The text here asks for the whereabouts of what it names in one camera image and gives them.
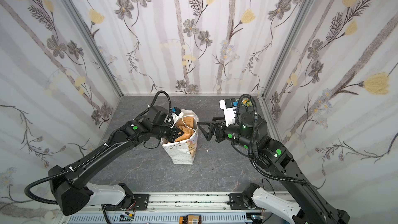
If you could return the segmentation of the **orange snack bag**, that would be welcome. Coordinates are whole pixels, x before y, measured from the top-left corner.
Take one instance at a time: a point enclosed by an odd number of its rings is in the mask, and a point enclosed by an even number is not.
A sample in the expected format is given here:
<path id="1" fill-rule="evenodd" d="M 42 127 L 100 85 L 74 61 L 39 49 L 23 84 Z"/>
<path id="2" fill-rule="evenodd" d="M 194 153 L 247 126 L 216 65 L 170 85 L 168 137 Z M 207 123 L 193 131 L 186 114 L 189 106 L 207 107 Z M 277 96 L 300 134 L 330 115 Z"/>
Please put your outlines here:
<path id="1" fill-rule="evenodd" d="M 179 128 L 183 132 L 183 134 L 182 136 L 178 137 L 175 142 L 181 142 L 190 139 L 195 133 L 194 124 L 195 118 L 193 115 L 184 116 L 180 120 L 178 120 L 176 123 L 176 127 Z"/>

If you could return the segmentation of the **white patterned paper bag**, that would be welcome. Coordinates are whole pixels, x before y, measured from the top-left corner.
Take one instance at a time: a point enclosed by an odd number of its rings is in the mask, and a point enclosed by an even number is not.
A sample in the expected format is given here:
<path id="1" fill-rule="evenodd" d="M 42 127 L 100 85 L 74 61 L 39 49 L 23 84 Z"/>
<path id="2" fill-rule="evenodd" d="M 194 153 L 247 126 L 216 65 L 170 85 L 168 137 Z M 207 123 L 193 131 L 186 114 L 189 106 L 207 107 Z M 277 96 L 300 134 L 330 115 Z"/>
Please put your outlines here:
<path id="1" fill-rule="evenodd" d="M 197 122 L 199 121 L 198 116 L 191 110 L 182 110 L 183 116 L 193 115 L 195 118 L 195 133 L 192 137 L 188 140 L 184 140 L 181 142 L 174 142 L 170 143 L 166 139 L 161 139 L 161 145 L 166 153 L 172 159 L 174 165 L 193 165 L 195 154 L 197 151 L 198 145 L 198 127 Z M 176 127 L 176 123 L 180 118 L 173 118 L 174 119 L 174 127 Z"/>

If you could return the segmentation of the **green Fox's candy bag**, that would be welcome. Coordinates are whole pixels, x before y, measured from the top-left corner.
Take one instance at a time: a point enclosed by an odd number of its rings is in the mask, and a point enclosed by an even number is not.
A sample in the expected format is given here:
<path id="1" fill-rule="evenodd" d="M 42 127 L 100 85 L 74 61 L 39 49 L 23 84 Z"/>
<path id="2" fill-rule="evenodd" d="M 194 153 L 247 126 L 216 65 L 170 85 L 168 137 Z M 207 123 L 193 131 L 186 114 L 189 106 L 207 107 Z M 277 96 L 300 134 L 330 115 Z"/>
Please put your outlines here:
<path id="1" fill-rule="evenodd" d="M 249 98 L 245 97 L 242 100 L 238 100 L 240 106 L 252 107 L 252 102 Z"/>

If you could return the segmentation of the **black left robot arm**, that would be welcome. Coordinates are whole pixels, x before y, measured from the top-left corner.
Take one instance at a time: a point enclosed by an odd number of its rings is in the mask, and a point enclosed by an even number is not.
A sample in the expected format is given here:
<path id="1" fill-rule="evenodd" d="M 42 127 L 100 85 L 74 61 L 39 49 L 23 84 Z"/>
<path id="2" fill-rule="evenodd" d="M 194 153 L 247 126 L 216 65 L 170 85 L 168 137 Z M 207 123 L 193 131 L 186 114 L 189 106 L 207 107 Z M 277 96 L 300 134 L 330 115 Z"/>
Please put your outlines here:
<path id="1" fill-rule="evenodd" d="M 151 138 L 172 142 L 182 136 L 183 131 L 175 127 L 181 109 L 172 105 L 168 108 L 156 105 L 160 94 L 171 101 L 165 91 L 158 91 L 147 109 L 114 130 L 104 144 L 67 167 L 53 167 L 48 177 L 28 184 L 24 189 L 25 195 L 36 202 L 58 205 L 65 216 L 73 215 L 86 206 L 131 208 L 136 199 L 126 184 L 107 186 L 89 181 L 116 158 Z"/>

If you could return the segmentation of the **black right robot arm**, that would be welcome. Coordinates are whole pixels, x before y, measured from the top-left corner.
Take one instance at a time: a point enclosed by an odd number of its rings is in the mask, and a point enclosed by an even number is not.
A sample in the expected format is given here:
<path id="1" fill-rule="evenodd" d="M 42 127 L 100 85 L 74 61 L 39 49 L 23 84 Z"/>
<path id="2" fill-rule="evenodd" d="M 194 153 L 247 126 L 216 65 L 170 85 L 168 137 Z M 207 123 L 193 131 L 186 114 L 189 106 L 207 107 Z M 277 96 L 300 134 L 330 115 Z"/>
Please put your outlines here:
<path id="1" fill-rule="evenodd" d="M 229 141 L 247 150 L 253 168 L 268 180 L 280 182 L 294 199 L 284 200 L 251 183 L 242 192 L 248 209 L 262 208 L 290 224 L 347 224 L 349 214 L 336 209 L 307 179 L 286 146 L 268 135 L 267 123 L 261 117 L 255 99 L 243 94 L 238 100 L 222 102 L 223 118 L 198 122 L 205 138 L 217 143 Z"/>

